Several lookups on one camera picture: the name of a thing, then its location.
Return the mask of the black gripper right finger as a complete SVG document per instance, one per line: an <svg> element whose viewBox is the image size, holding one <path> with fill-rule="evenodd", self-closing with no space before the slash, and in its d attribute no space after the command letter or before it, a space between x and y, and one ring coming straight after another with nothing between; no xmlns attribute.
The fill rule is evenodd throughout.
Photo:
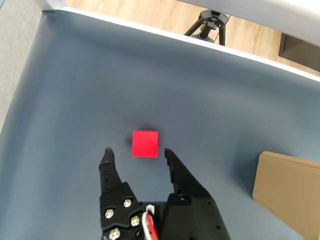
<svg viewBox="0 0 320 240"><path fill-rule="evenodd" d="M229 240L219 209L175 153L166 148L174 193L168 196L160 223L161 240Z"/></svg>

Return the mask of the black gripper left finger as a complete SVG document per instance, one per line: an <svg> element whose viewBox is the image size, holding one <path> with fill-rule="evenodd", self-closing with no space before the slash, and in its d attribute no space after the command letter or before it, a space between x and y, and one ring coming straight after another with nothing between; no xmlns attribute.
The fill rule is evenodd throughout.
<svg viewBox="0 0 320 240"><path fill-rule="evenodd" d="M142 217L142 204L127 182L122 182L116 170L115 155L108 147L98 166L101 195L100 226L102 240L142 240L142 224L133 226L133 217Z"/></svg>

